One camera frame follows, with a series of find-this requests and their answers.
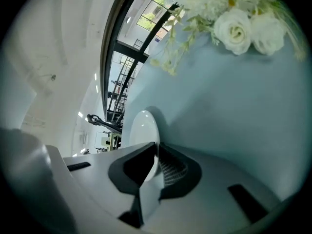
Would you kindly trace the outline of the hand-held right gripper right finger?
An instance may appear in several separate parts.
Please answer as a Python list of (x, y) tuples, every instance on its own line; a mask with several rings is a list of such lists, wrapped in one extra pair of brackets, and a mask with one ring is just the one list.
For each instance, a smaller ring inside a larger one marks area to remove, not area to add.
[(153, 234), (258, 233), (279, 199), (233, 163), (160, 144), (160, 171), (143, 184), (143, 230)]

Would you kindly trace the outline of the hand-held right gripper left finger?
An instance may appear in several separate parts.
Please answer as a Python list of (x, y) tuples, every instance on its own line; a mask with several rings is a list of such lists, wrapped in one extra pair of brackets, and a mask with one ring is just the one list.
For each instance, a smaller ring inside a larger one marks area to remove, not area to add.
[(64, 158), (71, 175), (111, 216), (135, 228), (144, 224), (140, 187), (154, 164), (156, 144)]

